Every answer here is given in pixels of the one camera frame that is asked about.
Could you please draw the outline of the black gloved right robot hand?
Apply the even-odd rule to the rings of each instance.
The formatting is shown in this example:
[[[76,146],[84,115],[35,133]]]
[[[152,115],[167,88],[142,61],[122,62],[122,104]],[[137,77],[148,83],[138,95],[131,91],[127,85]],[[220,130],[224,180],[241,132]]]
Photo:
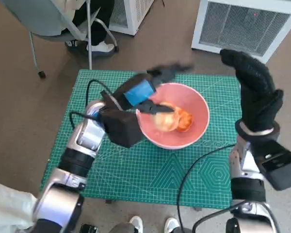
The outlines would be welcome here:
[[[267,66],[242,51],[222,49],[220,56],[241,85],[242,122],[252,132],[272,129],[284,91],[275,87]]]

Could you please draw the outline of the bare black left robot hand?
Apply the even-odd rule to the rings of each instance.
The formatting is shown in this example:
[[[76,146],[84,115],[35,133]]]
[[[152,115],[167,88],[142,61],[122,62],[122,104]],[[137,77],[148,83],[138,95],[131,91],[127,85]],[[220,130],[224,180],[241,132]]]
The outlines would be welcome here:
[[[138,109],[142,113],[171,113],[171,107],[155,104],[150,97],[164,83],[171,82],[177,73],[193,68],[192,64],[171,63],[159,65],[144,73],[137,73],[120,85],[112,94],[121,110]]]

